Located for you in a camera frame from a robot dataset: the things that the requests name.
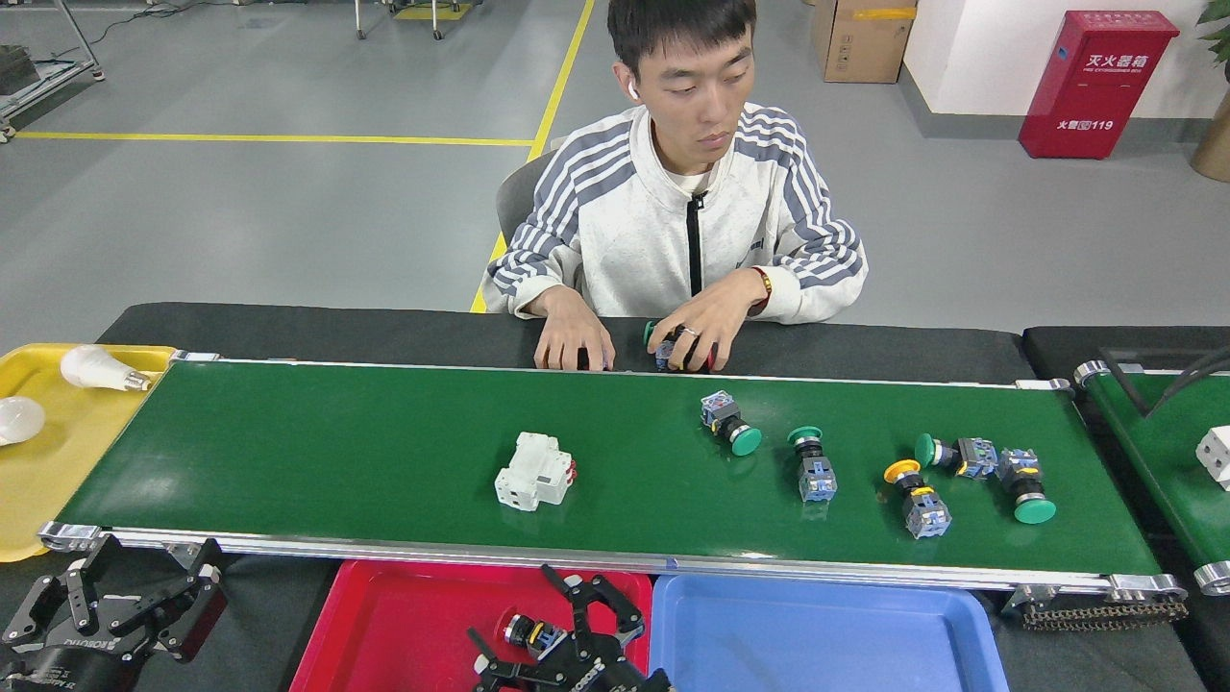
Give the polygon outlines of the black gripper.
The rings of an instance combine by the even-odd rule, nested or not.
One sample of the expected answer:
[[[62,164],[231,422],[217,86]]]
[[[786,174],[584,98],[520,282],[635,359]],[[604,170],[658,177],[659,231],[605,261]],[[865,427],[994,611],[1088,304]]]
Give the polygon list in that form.
[[[102,628],[96,590],[117,556],[117,540],[97,540],[89,556],[36,578],[2,622],[2,644],[14,653],[2,665],[2,690],[132,691],[150,653],[196,658],[228,596],[215,540],[194,551],[184,575],[121,608],[121,635]]]
[[[624,572],[571,572],[542,568],[549,586],[565,600],[561,622],[541,626],[541,663],[501,658],[478,631],[467,631],[478,648],[474,691],[506,687],[531,691],[673,691],[663,669],[645,675],[643,578]]]

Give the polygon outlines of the person's left hand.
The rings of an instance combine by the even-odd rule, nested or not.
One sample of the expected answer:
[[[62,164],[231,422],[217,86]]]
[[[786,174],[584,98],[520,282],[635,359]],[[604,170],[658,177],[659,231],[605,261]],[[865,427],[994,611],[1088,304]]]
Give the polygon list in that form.
[[[668,368],[695,372],[706,366],[720,372],[752,307],[766,295],[764,277],[755,268],[739,268],[681,304],[659,324],[668,333],[681,328]]]

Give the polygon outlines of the person's right hand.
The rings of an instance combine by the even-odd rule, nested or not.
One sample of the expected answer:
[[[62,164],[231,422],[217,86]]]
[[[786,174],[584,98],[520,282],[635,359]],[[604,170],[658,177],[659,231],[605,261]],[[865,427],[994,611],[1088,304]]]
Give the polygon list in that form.
[[[571,286],[554,285],[528,304],[545,324],[534,354],[539,369],[610,371],[616,350],[601,320]]]

